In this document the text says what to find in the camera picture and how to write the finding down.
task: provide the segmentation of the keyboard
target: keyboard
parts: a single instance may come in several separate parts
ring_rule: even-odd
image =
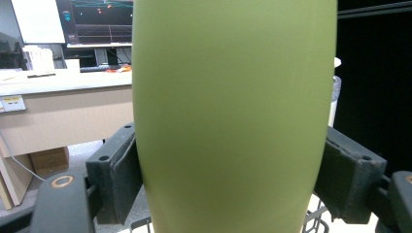
[[[108,69],[117,70],[121,66],[110,66],[110,65],[100,65],[100,66],[92,66],[92,67],[81,67],[80,73],[88,73],[88,72],[104,72]]]

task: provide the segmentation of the green vase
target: green vase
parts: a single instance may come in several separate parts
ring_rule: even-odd
[[[137,147],[155,233],[297,233],[323,154],[336,1],[138,0]]]

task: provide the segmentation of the green cup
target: green cup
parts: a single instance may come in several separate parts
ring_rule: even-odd
[[[336,1],[138,0],[137,147],[155,233],[297,233],[321,164]]]

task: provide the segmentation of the bottle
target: bottle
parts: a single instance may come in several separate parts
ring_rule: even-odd
[[[336,1],[139,0],[133,107],[156,233],[297,233],[332,92]]]

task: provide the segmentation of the desk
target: desk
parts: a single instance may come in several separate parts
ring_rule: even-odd
[[[0,114],[0,188],[6,208],[21,203],[32,179],[10,152],[29,165],[28,153],[109,138],[133,121],[131,93],[131,73],[57,73],[2,82],[0,96],[21,94],[27,108]]]

